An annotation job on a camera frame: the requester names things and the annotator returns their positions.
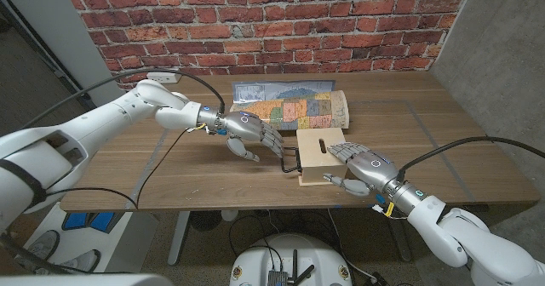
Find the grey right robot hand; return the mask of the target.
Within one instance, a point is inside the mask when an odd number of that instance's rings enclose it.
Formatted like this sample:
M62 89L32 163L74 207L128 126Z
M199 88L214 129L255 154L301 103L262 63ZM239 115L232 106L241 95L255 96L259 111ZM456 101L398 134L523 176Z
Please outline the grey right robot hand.
M345 163L357 179L342 179L329 173L323 174L324 179L354 196L368 196L372 189L386 192L398 185L398 169L389 158L378 152L352 142L332 145L328 151Z

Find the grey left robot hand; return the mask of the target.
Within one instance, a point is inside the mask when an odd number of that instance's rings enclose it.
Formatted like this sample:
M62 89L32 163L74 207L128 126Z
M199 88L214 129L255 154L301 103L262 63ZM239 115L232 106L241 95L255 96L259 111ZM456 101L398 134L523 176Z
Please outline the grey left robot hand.
M278 157L284 156L284 141L281 134L253 113L230 112L222 118L220 128L227 132L228 148L239 157L260 161L257 155L245 148L242 140L260 141Z

